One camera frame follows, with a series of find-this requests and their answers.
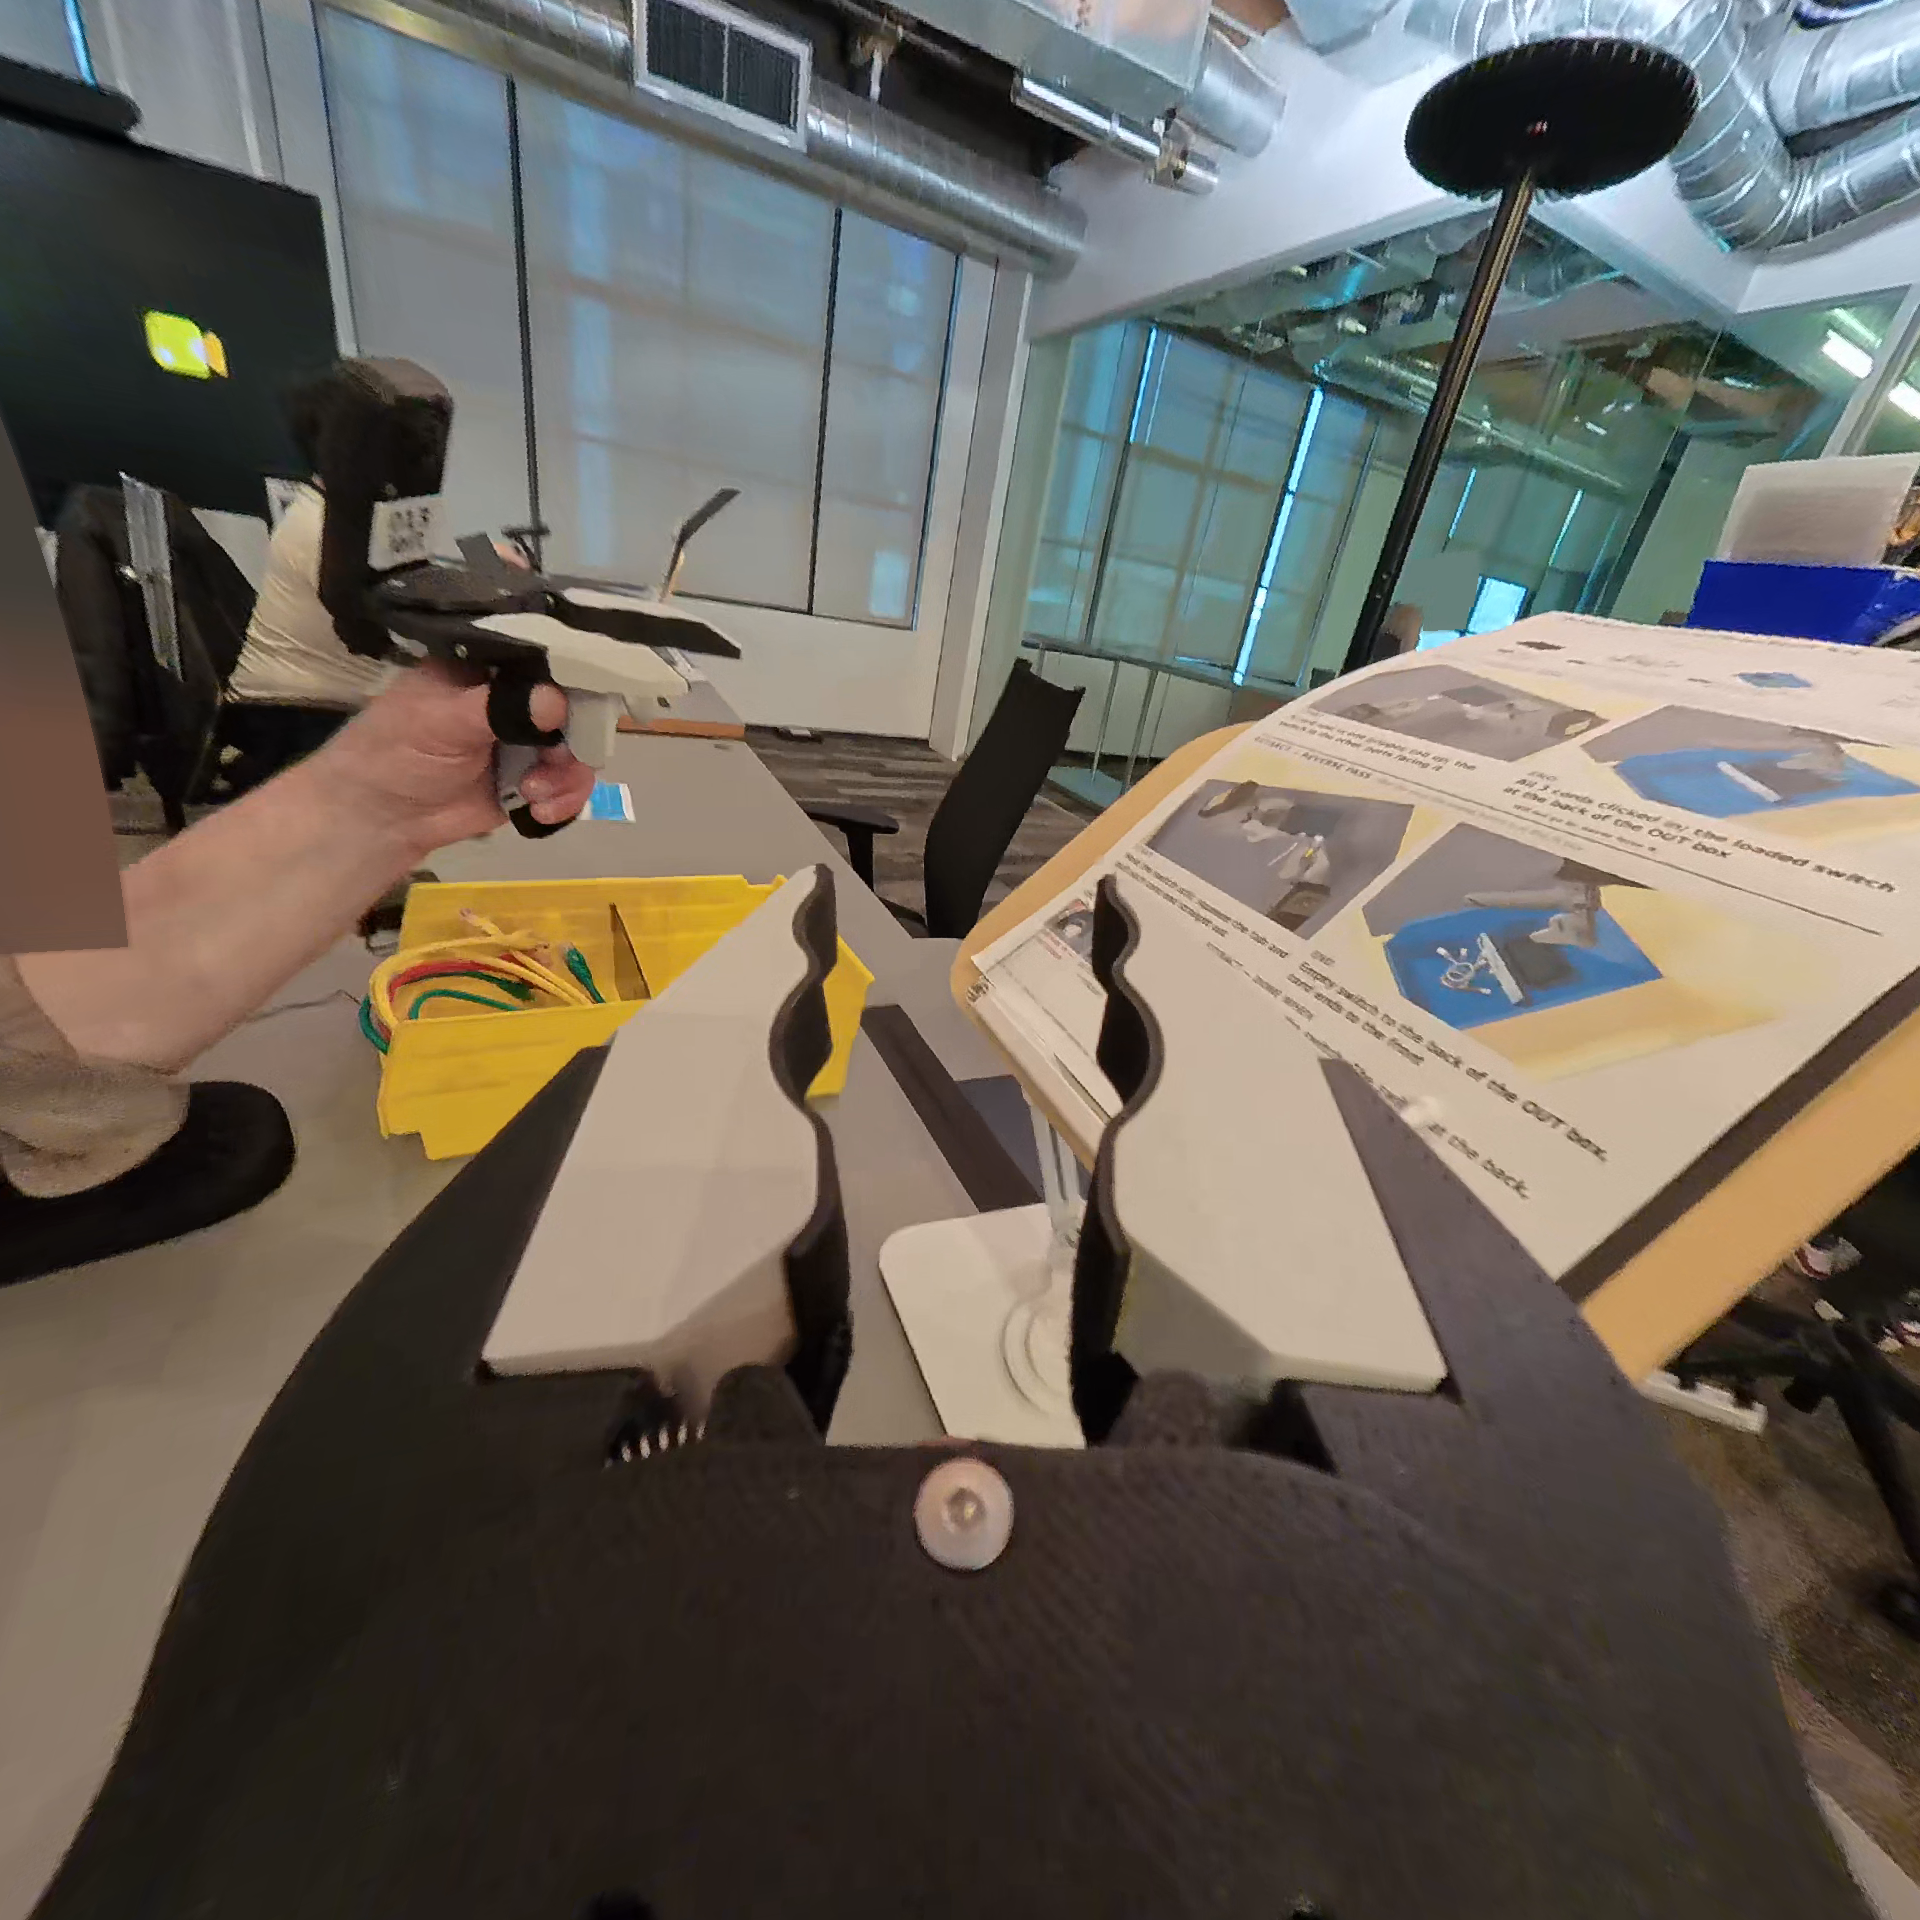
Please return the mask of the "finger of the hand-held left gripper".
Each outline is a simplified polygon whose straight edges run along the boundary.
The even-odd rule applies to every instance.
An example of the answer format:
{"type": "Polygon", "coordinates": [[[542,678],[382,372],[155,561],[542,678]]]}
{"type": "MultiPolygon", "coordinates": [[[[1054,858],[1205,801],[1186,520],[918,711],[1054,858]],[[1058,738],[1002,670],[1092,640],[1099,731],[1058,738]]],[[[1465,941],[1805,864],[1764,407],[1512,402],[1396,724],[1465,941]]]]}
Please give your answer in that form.
{"type": "Polygon", "coordinates": [[[599,640],[675,648],[691,657],[738,661],[738,642],[678,601],[612,590],[516,590],[516,640],[542,652],[599,640]]]}
{"type": "Polygon", "coordinates": [[[619,701],[678,701],[689,688],[689,678],[652,645],[526,645],[516,640],[516,611],[464,618],[464,648],[469,662],[508,684],[554,684],[619,701]]]}

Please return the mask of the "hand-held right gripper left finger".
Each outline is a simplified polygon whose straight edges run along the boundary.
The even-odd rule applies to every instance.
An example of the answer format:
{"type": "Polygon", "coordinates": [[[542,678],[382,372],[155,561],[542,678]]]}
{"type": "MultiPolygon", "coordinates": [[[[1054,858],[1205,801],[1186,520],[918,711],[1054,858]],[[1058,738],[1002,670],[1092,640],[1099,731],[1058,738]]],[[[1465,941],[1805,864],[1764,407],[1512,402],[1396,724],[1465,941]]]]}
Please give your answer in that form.
{"type": "Polygon", "coordinates": [[[828,1428],[851,1364],[849,1235],[809,1091],[834,1051],[834,874],[774,887],[625,1020],[484,1342],[498,1380],[639,1374],[706,1425],[738,1368],[828,1428]]]}

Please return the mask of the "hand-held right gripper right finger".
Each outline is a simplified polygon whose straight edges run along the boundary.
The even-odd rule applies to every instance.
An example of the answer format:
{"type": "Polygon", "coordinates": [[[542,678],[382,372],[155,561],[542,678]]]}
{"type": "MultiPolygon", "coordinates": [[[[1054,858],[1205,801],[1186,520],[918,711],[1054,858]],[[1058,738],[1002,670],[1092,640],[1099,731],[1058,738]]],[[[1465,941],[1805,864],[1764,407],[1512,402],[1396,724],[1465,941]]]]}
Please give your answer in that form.
{"type": "Polygon", "coordinates": [[[1245,1412],[1309,1382],[1436,1392],[1442,1345],[1338,1100],[1365,1084],[1116,874],[1095,891],[1092,974],[1116,1108],[1068,1300],[1082,1440],[1106,1442],[1152,1374],[1245,1412]]]}

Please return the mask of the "yellow plastic bin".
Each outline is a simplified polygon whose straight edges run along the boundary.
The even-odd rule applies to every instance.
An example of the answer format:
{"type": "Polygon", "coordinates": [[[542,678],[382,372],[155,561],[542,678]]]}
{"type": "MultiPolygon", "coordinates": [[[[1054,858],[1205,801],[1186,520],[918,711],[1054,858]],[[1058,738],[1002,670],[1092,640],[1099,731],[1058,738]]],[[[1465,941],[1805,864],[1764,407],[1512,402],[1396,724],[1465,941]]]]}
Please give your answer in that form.
{"type": "Polygon", "coordinates": [[[608,1047],[604,1097],[639,1162],[691,1167],[746,1125],[846,1085],[875,974],[836,932],[834,874],[486,880],[412,888],[359,1001],[378,1125],[431,1160],[494,1141],[575,1057],[608,1047]],[[612,997],[608,902],[655,991],[612,997]]]}

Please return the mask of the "person's left hand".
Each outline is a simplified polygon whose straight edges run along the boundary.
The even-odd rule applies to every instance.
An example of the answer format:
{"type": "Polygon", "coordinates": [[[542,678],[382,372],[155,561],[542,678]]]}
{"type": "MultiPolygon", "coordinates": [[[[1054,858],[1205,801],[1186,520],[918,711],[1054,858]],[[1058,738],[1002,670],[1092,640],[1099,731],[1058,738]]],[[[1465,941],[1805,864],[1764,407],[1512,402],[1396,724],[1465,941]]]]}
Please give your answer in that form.
{"type": "Polygon", "coordinates": [[[409,851],[436,851],[488,834],[505,827],[494,707],[529,720],[542,738],[516,780],[516,804],[539,828],[579,817],[596,775],[564,741],[568,720],[564,688],[498,685],[435,661],[402,670],[336,735],[336,780],[409,851]]]}

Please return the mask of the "white mounting plate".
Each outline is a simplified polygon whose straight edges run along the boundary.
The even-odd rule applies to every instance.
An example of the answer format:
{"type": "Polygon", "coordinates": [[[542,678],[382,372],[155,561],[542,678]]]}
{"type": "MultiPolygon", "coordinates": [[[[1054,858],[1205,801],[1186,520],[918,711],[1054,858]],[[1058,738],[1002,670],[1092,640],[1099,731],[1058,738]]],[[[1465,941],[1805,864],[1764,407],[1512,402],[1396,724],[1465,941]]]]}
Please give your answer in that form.
{"type": "Polygon", "coordinates": [[[949,1438],[1075,1451],[1075,1238],[1044,1205],[928,1221],[881,1245],[881,1278],[949,1438]]]}

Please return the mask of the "black jacket on chair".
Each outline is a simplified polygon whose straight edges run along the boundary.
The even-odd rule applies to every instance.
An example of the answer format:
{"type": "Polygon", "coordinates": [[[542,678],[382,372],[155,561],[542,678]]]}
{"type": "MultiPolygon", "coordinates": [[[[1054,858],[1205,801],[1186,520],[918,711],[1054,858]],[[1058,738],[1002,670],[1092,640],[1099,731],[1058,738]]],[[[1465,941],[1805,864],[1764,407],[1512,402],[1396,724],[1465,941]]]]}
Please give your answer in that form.
{"type": "Polygon", "coordinates": [[[142,778],[172,834],[219,782],[254,587],[181,497],[135,477],[59,508],[54,590],[108,792],[142,778]]]}

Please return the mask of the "black office chair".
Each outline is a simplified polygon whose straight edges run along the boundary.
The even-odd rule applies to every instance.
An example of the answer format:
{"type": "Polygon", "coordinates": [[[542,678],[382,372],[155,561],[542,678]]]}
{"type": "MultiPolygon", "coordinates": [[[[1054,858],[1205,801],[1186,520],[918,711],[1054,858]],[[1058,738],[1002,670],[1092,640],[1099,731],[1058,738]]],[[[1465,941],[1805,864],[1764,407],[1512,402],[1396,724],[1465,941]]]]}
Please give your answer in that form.
{"type": "Polygon", "coordinates": [[[956,765],[922,834],[922,902],[882,901],[914,937],[961,941],[986,905],[1002,854],[1039,798],[1085,692],[1016,662],[971,754],[956,765]]]}

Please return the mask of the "black floor pole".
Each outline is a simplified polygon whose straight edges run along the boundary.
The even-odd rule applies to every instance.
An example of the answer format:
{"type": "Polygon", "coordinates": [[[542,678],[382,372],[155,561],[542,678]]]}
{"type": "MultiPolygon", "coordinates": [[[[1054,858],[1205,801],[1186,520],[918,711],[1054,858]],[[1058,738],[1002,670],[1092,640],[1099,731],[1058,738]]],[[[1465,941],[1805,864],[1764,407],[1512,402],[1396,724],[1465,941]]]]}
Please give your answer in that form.
{"type": "Polygon", "coordinates": [[[1419,518],[1436,481],[1436,468],[1452,440],[1452,425],[1458,421],[1464,395],[1478,365],[1478,354],[1482,350],[1482,334],[1492,322],[1501,287],[1521,250],[1522,222],[1528,218],[1534,195],[1538,195],[1538,170],[1514,175],[1512,184],[1501,192],[1494,221],[1482,238],[1482,251],[1478,255],[1475,280],[1469,284],[1465,301],[1461,307],[1461,318],[1442,360],[1442,372],[1436,374],[1425,421],[1419,425],[1419,435],[1414,440],[1402,475],[1402,490],[1396,495],[1395,511],[1384,535],[1375,575],[1359,601],[1358,625],[1348,637],[1339,667],[1342,675],[1368,667],[1384,637],[1388,607],[1395,601],[1406,557],[1412,551],[1419,518]]]}

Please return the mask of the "small blue bin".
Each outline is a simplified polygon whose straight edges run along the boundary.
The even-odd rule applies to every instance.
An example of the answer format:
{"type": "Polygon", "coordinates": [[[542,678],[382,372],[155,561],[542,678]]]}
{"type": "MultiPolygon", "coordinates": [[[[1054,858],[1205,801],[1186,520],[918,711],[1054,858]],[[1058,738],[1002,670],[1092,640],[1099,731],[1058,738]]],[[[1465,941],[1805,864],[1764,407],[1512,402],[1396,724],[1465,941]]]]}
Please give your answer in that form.
{"type": "Polygon", "coordinates": [[[1836,645],[1906,645],[1916,642],[1916,568],[1708,561],[1686,625],[1836,645]]]}

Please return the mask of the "white foam block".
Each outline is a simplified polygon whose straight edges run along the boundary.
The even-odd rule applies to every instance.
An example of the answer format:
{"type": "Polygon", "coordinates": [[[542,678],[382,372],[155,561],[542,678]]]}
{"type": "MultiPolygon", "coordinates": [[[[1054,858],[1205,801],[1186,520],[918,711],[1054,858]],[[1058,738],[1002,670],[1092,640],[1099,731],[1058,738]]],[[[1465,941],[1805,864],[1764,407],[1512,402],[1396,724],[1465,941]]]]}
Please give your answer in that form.
{"type": "Polygon", "coordinates": [[[1848,455],[1744,468],[1714,561],[1914,565],[1916,455],[1848,455]]]}

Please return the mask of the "black wall monitor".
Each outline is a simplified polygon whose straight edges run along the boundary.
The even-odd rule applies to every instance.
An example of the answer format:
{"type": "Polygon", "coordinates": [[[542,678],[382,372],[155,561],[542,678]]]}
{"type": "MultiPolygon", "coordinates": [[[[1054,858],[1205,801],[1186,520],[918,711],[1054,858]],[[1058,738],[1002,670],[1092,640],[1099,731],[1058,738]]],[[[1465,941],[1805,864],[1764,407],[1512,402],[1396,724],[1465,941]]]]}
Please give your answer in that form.
{"type": "Polygon", "coordinates": [[[135,130],[2,61],[2,425],[44,530],[122,475],[264,520],[299,477],[284,397],[336,354],[324,205],[135,130]]]}

